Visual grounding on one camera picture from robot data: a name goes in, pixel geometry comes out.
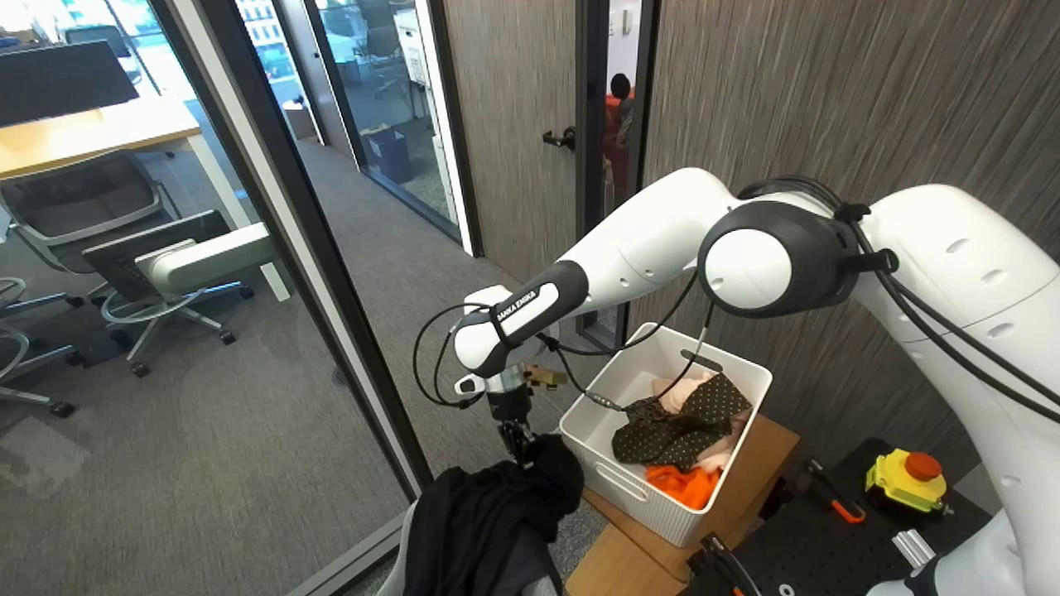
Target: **black device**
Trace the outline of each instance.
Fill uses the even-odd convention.
[[[0,54],[0,126],[135,100],[109,43]]]
[[[151,252],[172,250],[178,241],[209,241],[225,236],[229,224],[221,212],[196,212],[186,218],[172,218],[82,252],[82,258],[121,293],[126,300],[157,297],[158,293],[144,279],[135,258]]]

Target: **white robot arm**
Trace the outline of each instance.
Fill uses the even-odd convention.
[[[1060,481],[1051,467],[1060,460],[1060,407],[1048,399],[1060,388],[1048,346],[1060,338],[1058,263],[951,185],[894,193],[861,224],[855,218],[861,212],[836,215],[798,188],[738,203],[715,176],[680,170],[617,208],[546,274],[496,305],[466,305],[455,352],[471,375],[501,375],[511,349],[546,324],[650,295],[688,264],[726,313],[750,317],[855,295],[954,407],[1003,502],[922,584],[949,596],[1058,588],[1060,517],[1051,508],[1060,508]],[[926,305],[900,308],[894,293],[919,295],[954,328],[915,324]],[[954,342],[957,331],[1009,363]]]

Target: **gray wall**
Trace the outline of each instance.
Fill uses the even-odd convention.
[[[1060,254],[1060,4],[674,0],[663,4],[645,180],[704,165],[734,188],[820,176],[855,203],[954,181]],[[635,317],[667,313],[635,305]],[[684,308],[694,331],[704,297]],[[965,473],[943,401],[855,305],[709,335],[776,372],[767,410],[808,452],[877,433]]]

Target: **black cable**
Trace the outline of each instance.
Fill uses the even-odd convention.
[[[858,246],[872,250],[872,241],[865,239],[865,232],[855,224]],[[919,324],[922,335],[930,338],[930,346],[939,346],[949,358],[954,358],[971,379],[984,380],[989,388],[993,388],[998,393],[1016,401],[1020,407],[1060,424],[1060,413],[1032,401],[1027,393],[1009,388],[1003,380],[998,380],[993,375],[989,375],[984,368],[979,368],[973,362],[968,362],[951,342],[943,342],[922,316],[919,308],[900,295],[899,279],[890,279],[889,272],[875,269],[875,279],[880,281],[880,289],[890,295],[890,300],[900,308],[900,316]]]
[[[704,331],[699,331],[697,352],[688,353],[685,368],[684,368],[661,393],[650,393],[650,399],[642,399],[642,401],[661,401],[661,399],[667,399],[667,393],[694,372],[697,353],[699,353],[699,349],[705,346],[705,331],[709,331],[709,324],[712,324],[712,316],[715,316],[715,300],[709,300],[709,308],[705,308]],[[589,388],[585,388],[585,384],[578,380],[578,375],[575,375],[575,368],[570,368],[570,362],[566,362],[566,353],[562,353],[562,346],[553,342],[553,346],[546,346],[546,349],[557,352],[557,358],[561,358],[570,384],[575,384],[585,399],[589,399],[592,404],[601,404],[601,407],[608,407],[608,410],[629,410],[629,407],[635,404],[635,401],[634,401],[634,404],[620,407],[614,399],[592,393]]]
[[[801,176],[779,176],[779,180],[767,180],[755,181],[750,188],[744,188],[744,200],[752,196],[769,196],[769,193],[808,193],[822,203],[829,203],[836,212],[846,208],[846,203],[839,200],[836,188],[829,188],[820,180],[801,180]],[[875,246],[865,239],[865,228],[858,222],[850,224],[855,232],[855,241],[865,254],[875,254]],[[919,324],[922,335],[927,335],[949,358],[954,358],[968,375],[973,375],[979,380],[984,380],[989,388],[993,388],[998,393],[1024,404],[1027,410],[1058,420],[1060,413],[1032,401],[1027,393],[1009,388],[1003,380],[998,380],[993,375],[989,375],[984,368],[979,368],[973,362],[968,362],[951,342],[943,342],[915,308],[922,308],[927,317],[933,317],[940,328],[954,331],[968,349],[982,352],[989,362],[993,362],[998,368],[1003,368],[1009,375],[1020,379],[1027,388],[1042,391],[1048,401],[1060,404],[1060,399],[1045,388],[1038,379],[1024,375],[1016,363],[1003,362],[1000,353],[993,353],[989,346],[982,346],[979,338],[971,338],[965,328],[957,328],[954,320],[949,320],[940,313],[933,313],[926,297],[919,297],[911,289],[905,289],[890,272],[875,269],[875,279],[880,281],[880,289],[890,295],[890,300],[900,308],[900,316],[907,316],[907,320]]]
[[[418,331],[418,338],[413,338],[413,346],[411,346],[411,379],[418,380],[422,393],[423,393],[431,404],[439,404],[439,407],[471,407],[471,404],[476,401],[476,399],[466,399],[466,401],[448,401],[448,399],[441,399],[441,391],[439,391],[439,368],[441,368],[443,352],[439,352],[439,362],[435,362],[435,393],[429,391],[429,384],[423,384],[423,379],[422,379],[422,346],[423,346],[429,328],[431,328],[439,317],[443,317],[443,316],[452,316],[452,313],[460,313],[460,308],[463,308],[463,300],[435,313],[435,316],[422,324],[422,331]]]
[[[1038,379],[1024,375],[1016,363],[1003,362],[998,352],[991,352],[989,346],[982,346],[973,335],[968,335],[965,328],[957,328],[951,317],[943,317],[940,313],[933,313],[926,297],[919,297],[911,289],[905,289],[894,274],[890,274],[894,289],[915,300],[915,308],[922,308],[927,317],[933,317],[939,324],[943,324],[951,335],[957,335],[965,346],[971,346],[973,352],[982,352],[984,358],[991,358],[1000,372],[1020,379],[1027,388],[1035,388],[1038,393],[1045,393],[1048,401],[1060,404],[1060,393],[1051,391],[1048,384],[1042,384]]]
[[[839,193],[820,180],[806,180],[806,176],[776,176],[776,180],[763,180],[747,185],[744,193],[736,193],[738,200],[755,200],[755,196],[772,196],[772,193],[808,193],[816,200],[824,200],[832,208],[843,208],[846,200],[839,200]]]
[[[443,393],[441,393],[441,362],[443,362],[443,353],[452,352],[452,342],[455,342],[455,335],[448,331],[443,338],[441,338],[441,349],[439,349],[439,358],[435,358],[435,372],[431,372],[431,388],[435,388],[435,399],[441,399],[443,401]]]
[[[536,335],[536,338],[546,342],[546,346],[557,346],[557,349],[562,349],[566,353],[578,353],[578,358],[614,358],[614,353],[620,353],[620,352],[629,352],[629,349],[650,342],[663,324],[670,324],[670,317],[675,316],[675,308],[684,308],[684,300],[688,297],[697,279],[699,279],[699,272],[688,274],[688,281],[685,281],[685,289],[680,293],[680,297],[667,308],[667,316],[663,316],[645,335],[640,335],[640,338],[634,338],[634,342],[625,342],[625,346],[620,346],[620,349],[614,349],[614,352],[585,352],[585,349],[562,346],[562,342],[557,342],[557,338],[550,338],[550,335]]]

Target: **glass door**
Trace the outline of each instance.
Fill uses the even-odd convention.
[[[364,170],[390,196],[456,236],[439,82],[411,0],[314,0]]]
[[[31,349],[72,346],[90,363],[58,362],[17,379],[34,393],[77,401],[72,417],[0,404],[4,593],[260,596],[314,588],[367,569],[399,539],[395,521],[431,471],[335,258],[335,239],[314,212],[314,188],[275,109],[275,90],[248,61],[256,48],[237,4],[158,0],[105,11],[105,4],[28,0],[21,6],[21,20],[4,20],[0,11],[0,39],[17,29],[15,48],[0,48],[4,61],[68,39],[51,29],[115,27],[121,6],[146,11],[135,20],[121,18],[121,29],[135,32],[144,71],[158,82],[158,92],[144,90],[134,109],[166,107],[154,117],[177,113],[177,126],[151,141],[105,146],[146,158],[154,188],[168,196],[166,212],[129,236],[151,236],[157,222],[189,224],[204,208],[225,212],[229,185],[247,188],[238,207],[267,224],[273,264],[296,295],[273,295],[267,274],[247,269],[193,289],[204,316],[186,313],[151,328],[126,320],[124,335],[134,338],[157,328],[151,352],[138,353],[151,363],[144,379],[126,363],[129,346],[109,335],[115,320],[93,305],[51,305],[15,317],[4,313],[4,324],[34,338]],[[72,79],[60,66],[40,76]],[[109,281],[104,272],[58,272],[17,239],[0,246],[0,263],[4,274],[28,281],[28,295],[90,295]],[[248,293],[221,295],[217,281],[241,281]]]
[[[589,181],[585,185],[579,232],[592,232],[642,185],[657,0],[588,0],[585,12],[579,76],[592,90],[602,90],[601,104],[588,107],[592,141],[588,141],[585,176]],[[620,349],[625,342],[625,317],[629,305],[585,316],[578,328],[601,349]]]
[[[285,122],[289,122],[293,135],[325,141],[321,126],[320,126],[320,113],[304,100],[304,85],[302,85],[285,27],[275,12],[275,4],[273,0],[238,0],[237,6],[241,12],[247,32],[256,43],[260,64],[270,76],[270,90],[273,90],[275,104],[285,109]]]

